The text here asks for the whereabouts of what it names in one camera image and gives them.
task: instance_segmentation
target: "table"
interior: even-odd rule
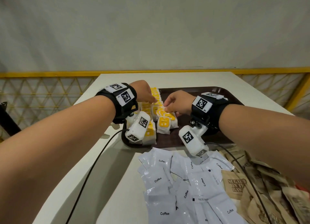
[[[137,80],[146,80],[151,87],[157,88],[219,86],[246,106],[291,114],[231,72],[101,74],[76,104],[93,97],[108,84]],[[105,133],[112,136],[118,130],[110,126]],[[34,224],[66,222],[88,170],[107,141],[104,137],[99,139],[60,181]],[[145,188],[137,172],[141,164],[138,156],[143,152],[126,147],[120,135],[114,137],[90,175],[70,223],[95,223],[100,213],[104,223],[147,223],[142,194]]]

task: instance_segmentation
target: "white wall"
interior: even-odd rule
[[[310,65],[310,0],[0,0],[0,71]]]

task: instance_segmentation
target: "forearm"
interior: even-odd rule
[[[283,113],[228,105],[219,120],[233,142],[310,188],[310,121]]]
[[[1,143],[0,168],[5,168],[0,172],[0,181],[5,181],[0,183],[1,222],[31,223],[54,187],[98,141],[114,116],[113,103],[96,96]]]

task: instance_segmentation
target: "brown tray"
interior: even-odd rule
[[[169,89],[159,89],[160,96],[162,101],[165,102],[169,94],[178,91],[183,90],[187,93],[190,93],[193,96],[198,96],[201,93],[205,92],[211,92],[211,93],[217,93],[220,95],[224,95],[224,97],[228,98],[228,100],[236,103],[236,104],[242,104],[235,96],[233,96],[228,90],[220,88],[220,87],[190,87],[190,88],[169,88]],[[178,126],[179,128],[174,128],[170,130],[170,134],[161,134],[156,133],[156,144],[153,145],[142,145],[142,144],[131,144],[129,143],[129,140],[125,137],[125,131],[122,132],[122,141],[125,145],[131,147],[131,148],[175,148],[175,147],[183,147],[184,144],[182,143],[182,140],[179,137],[179,131],[180,129],[185,126],[189,125],[191,117],[187,115],[182,115],[178,117]],[[202,139],[205,142],[215,142],[215,143],[232,143],[231,140],[229,140],[222,132],[218,132],[214,135],[203,135]]]

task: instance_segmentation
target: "hand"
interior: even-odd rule
[[[137,92],[138,102],[149,102],[149,103],[157,102],[157,99],[152,96],[151,88],[146,81],[144,80],[135,81],[129,85],[132,86]]]
[[[176,116],[181,114],[190,115],[195,98],[195,96],[182,90],[176,91],[170,94],[164,102],[165,112],[176,112]]]

